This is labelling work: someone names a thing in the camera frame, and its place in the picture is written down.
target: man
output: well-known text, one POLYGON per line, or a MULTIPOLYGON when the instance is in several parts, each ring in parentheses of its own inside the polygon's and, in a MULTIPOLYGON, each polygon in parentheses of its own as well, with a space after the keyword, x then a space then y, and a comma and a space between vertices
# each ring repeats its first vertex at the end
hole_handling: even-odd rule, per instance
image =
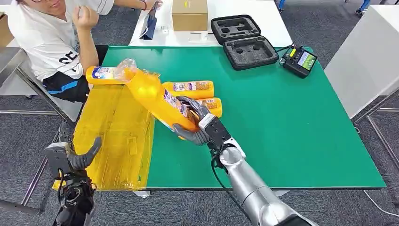
POLYGON ((8 26, 49 94, 85 102, 86 70, 101 65, 108 46, 95 46, 91 29, 112 6, 149 10, 157 0, 13 0, 8 26))

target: plastic bottle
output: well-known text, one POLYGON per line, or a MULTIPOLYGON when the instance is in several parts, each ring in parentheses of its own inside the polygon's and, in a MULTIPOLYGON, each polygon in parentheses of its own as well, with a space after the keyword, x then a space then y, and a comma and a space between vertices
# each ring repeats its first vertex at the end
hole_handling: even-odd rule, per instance
POLYGON ((90 67, 86 70, 86 80, 93 85, 120 85, 125 81, 114 77, 115 67, 90 67))
POLYGON ((90 67, 86 70, 86 80, 93 85, 121 85, 130 81, 131 77, 125 73, 125 68, 135 70, 133 59, 123 60, 117 67, 90 67))
POLYGON ((222 116, 222 101, 221 99, 214 97, 214 98, 207 98, 207 99, 200 99, 197 100, 200 105, 206 106, 211 114, 221 117, 222 116))
POLYGON ((199 129, 196 116, 162 86, 157 76, 140 69, 126 68, 125 73, 132 78, 126 85, 133 97, 164 125, 171 130, 174 123, 193 132, 199 129))
POLYGON ((214 85, 212 81, 167 81, 162 85, 175 97, 187 96, 192 99, 205 99, 214 96, 214 85))

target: controller screen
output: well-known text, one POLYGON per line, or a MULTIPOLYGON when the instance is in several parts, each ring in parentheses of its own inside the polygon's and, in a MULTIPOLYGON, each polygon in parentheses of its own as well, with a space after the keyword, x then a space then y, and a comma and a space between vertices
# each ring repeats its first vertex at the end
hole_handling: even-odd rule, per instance
POLYGON ((303 67, 304 69, 310 71, 313 64, 316 61, 316 57, 306 51, 304 51, 302 53, 301 58, 299 58, 299 61, 297 64, 299 64, 301 67, 303 67))

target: gray carpet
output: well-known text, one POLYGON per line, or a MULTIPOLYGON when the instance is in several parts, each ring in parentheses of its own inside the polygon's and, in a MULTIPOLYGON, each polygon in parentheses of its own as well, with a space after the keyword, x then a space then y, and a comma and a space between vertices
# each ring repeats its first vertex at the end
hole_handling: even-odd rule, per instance
MULTIPOLYGON (((353 12, 361 1, 287 0, 283 20, 294 41, 314 48, 326 66, 345 37, 359 20, 353 12)), ((100 17, 93 30, 96 44, 127 45, 138 11, 114 7, 100 17)), ((399 107, 399 99, 388 104, 399 107)), ((46 110, 38 98, 0 97, 0 108, 46 110)), ((399 154, 399 114, 374 116, 392 148, 399 154)), ((55 116, 0 115, 0 198, 20 202, 38 167, 42 148, 49 144, 61 122, 55 116)), ((398 170, 367 120, 359 124, 360 137, 380 170, 388 188, 369 191, 387 211, 398 213, 398 170)), ((58 211, 56 192, 50 190, 46 168, 29 205, 44 212, 31 216, 0 209, 0 225, 51 225, 58 211)), ((282 200, 321 226, 399 226, 399 218, 380 212, 362 191, 291 191, 282 200)), ((97 192, 93 226, 249 226, 245 217, 224 192, 157 191, 148 198, 130 192, 97 192)))

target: man's hand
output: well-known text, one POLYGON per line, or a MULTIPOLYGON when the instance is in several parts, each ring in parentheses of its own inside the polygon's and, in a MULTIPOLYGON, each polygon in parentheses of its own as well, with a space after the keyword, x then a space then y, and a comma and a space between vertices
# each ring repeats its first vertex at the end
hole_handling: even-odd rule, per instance
POLYGON ((145 10, 150 10, 154 6, 154 4, 158 2, 157 8, 161 7, 162 1, 161 0, 146 0, 145 3, 147 3, 147 8, 145 10))
POLYGON ((73 11, 72 20, 77 30, 91 31, 98 22, 98 14, 89 6, 79 6, 73 11))

